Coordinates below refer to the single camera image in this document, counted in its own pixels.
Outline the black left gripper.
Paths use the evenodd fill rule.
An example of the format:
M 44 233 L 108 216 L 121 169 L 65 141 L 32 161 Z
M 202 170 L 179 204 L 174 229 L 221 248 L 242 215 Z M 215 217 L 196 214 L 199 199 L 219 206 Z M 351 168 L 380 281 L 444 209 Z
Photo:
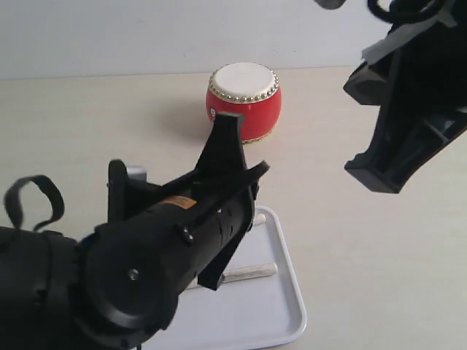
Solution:
M 119 160 L 109 164 L 108 221 L 87 254 L 91 292 L 181 292 L 195 278 L 219 287 L 252 227 L 258 182 L 269 169 L 247 168 L 243 120 L 217 113 L 196 167 L 164 185 L 132 179 Z

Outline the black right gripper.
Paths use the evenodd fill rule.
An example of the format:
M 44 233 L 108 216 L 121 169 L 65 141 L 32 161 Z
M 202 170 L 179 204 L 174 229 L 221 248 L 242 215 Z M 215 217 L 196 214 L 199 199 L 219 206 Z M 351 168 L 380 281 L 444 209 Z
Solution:
M 466 132 L 466 2 L 368 1 L 391 25 L 362 52 L 344 91 L 379 106 L 367 150 L 348 174 L 376 193 L 399 193 L 409 178 Z

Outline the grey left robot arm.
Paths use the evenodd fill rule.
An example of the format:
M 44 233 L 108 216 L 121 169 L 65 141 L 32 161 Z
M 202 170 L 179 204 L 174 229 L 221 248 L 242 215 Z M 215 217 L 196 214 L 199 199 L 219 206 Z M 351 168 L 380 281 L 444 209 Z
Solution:
M 243 117 L 218 113 L 192 171 L 157 185 L 108 167 L 107 221 L 81 241 L 24 230 L 20 192 L 35 184 L 51 222 L 64 213 L 49 177 L 18 179 L 4 195 L 11 226 L 1 229 L 3 349 L 140 349 L 171 324 L 179 297 L 196 281 L 216 290 L 255 216 L 259 179 L 248 168 Z

